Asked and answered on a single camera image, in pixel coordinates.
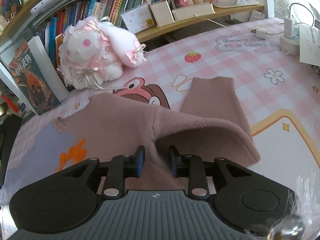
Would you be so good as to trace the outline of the purple and pink sweater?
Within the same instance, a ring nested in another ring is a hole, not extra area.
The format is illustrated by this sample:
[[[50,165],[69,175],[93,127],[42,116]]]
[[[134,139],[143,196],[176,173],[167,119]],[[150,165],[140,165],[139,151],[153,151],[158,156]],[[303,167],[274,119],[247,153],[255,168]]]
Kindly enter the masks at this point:
[[[224,157],[248,167],[260,160],[234,81],[228,77],[193,79],[180,111],[103,92],[91,96],[82,110],[53,124],[61,133],[72,133],[87,158],[110,161],[143,145],[142,175],[128,178],[127,189],[186,189],[186,179],[175,178],[170,171],[171,145],[180,154],[204,161]]]

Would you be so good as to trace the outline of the pink checkered table mat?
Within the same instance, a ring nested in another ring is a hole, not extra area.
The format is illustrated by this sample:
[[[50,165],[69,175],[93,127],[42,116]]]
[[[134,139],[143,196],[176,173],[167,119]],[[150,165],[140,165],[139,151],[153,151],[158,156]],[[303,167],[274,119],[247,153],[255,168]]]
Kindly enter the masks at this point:
[[[295,187],[319,175],[319,77],[277,38],[257,39],[250,23],[201,33],[151,51],[127,72],[122,91],[74,91],[19,131],[1,204],[20,188],[84,159],[110,161],[146,149],[128,189],[184,189],[169,171],[168,148],[205,161],[225,157]]]

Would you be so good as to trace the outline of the white pink plush bunny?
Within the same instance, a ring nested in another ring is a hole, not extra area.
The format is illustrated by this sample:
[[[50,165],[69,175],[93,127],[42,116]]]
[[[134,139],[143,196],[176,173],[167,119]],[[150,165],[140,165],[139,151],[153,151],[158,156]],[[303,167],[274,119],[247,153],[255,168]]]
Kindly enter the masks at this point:
[[[136,68],[146,61],[145,48],[135,34],[106,17],[89,16],[63,33],[57,70],[67,87],[105,90],[107,83],[122,76],[124,67]]]

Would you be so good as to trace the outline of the wooden desk shelf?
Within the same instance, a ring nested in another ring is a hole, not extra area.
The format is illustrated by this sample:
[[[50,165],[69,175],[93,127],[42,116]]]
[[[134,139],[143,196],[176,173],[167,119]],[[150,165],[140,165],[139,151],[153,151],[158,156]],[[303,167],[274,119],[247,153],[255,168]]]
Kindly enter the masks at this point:
[[[257,5],[247,5],[242,7],[233,7],[233,8],[218,8],[214,7],[214,14],[209,14],[205,16],[199,16],[199,17],[193,17],[186,20],[181,21],[175,21],[174,23],[171,23],[169,25],[165,25],[162,27],[152,27],[150,29],[146,29],[144,31],[141,31],[140,33],[136,34],[136,37],[138,38],[140,43],[143,43],[145,41],[151,40],[153,38],[159,37],[161,35],[164,35],[166,33],[197,24],[200,22],[205,21],[206,19],[216,19],[221,18],[224,16],[229,16],[232,14],[239,14],[243,12],[253,11],[253,10],[264,10],[264,4],[259,3]]]

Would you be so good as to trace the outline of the Harry Potter book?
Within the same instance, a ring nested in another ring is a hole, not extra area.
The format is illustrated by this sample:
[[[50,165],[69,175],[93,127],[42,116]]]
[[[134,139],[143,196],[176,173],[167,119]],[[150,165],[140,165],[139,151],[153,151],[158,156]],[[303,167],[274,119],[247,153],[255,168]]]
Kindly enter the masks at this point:
[[[10,89],[37,115],[54,109],[69,94],[39,36],[21,38],[1,50],[1,63]]]

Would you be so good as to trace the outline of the white power strip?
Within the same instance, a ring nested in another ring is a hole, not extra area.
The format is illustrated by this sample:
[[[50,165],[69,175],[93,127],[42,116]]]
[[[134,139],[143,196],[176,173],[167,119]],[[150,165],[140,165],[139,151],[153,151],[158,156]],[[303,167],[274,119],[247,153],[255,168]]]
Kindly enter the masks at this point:
[[[280,49],[285,55],[297,56],[300,51],[299,35],[293,35],[292,38],[287,38],[284,35],[280,37]]]

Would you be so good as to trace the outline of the white pen holder box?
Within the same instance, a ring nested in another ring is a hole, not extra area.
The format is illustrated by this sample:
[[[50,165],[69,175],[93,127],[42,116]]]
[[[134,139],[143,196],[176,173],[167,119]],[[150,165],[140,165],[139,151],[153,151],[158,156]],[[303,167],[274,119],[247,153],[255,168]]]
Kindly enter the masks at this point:
[[[150,9],[157,27],[163,27],[174,23],[175,20],[167,1],[152,3],[150,4]]]

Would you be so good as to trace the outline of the row of standing books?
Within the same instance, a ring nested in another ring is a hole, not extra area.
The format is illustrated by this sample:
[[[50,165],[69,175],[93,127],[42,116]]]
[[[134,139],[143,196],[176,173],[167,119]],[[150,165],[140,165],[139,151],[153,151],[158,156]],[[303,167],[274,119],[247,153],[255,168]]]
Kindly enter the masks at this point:
[[[80,20],[106,18],[113,25],[139,33],[156,25],[151,4],[164,0],[42,0],[31,9],[39,36],[50,60],[57,63],[59,43],[68,26]]]

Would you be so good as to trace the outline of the white charger plug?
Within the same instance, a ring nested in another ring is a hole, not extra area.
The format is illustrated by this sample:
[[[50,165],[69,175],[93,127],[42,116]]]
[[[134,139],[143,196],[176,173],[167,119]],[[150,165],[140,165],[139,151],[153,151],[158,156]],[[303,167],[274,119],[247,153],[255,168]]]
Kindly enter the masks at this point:
[[[296,20],[291,17],[284,17],[284,36],[291,39],[294,35]]]

